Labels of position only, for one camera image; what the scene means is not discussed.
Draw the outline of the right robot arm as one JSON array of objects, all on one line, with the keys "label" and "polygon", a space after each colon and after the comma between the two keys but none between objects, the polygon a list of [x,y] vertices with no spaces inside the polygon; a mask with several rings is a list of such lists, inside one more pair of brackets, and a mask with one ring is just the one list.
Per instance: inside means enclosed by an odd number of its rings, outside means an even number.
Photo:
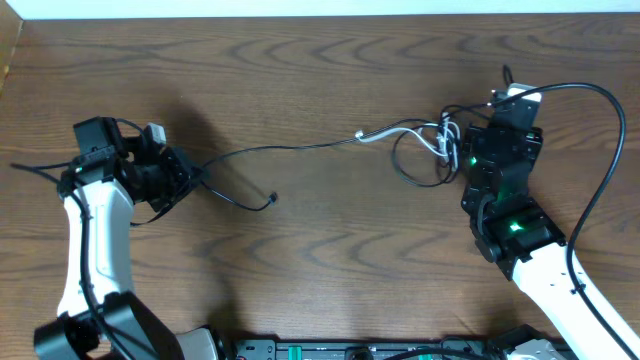
[{"label": "right robot arm", "polygon": [[529,193],[542,144],[541,130],[530,123],[492,121],[466,129],[461,206],[476,247],[541,309],[578,358],[636,359],[638,335]]}]

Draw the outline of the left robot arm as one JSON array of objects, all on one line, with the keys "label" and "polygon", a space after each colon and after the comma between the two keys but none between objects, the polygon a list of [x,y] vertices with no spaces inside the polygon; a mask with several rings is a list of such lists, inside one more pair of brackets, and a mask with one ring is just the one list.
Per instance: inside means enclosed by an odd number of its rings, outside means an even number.
[{"label": "left robot arm", "polygon": [[101,341],[110,359],[217,359],[206,327],[173,333],[136,296],[130,231],[134,207],[161,218],[189,194],[202,170],[166,144],[150,123],[124,136],[122,120],[94,117],[74,125],[79,156],[56,181],[69,220],[69,259],[56,319],[34,332],[41,359],[87,359]]}]

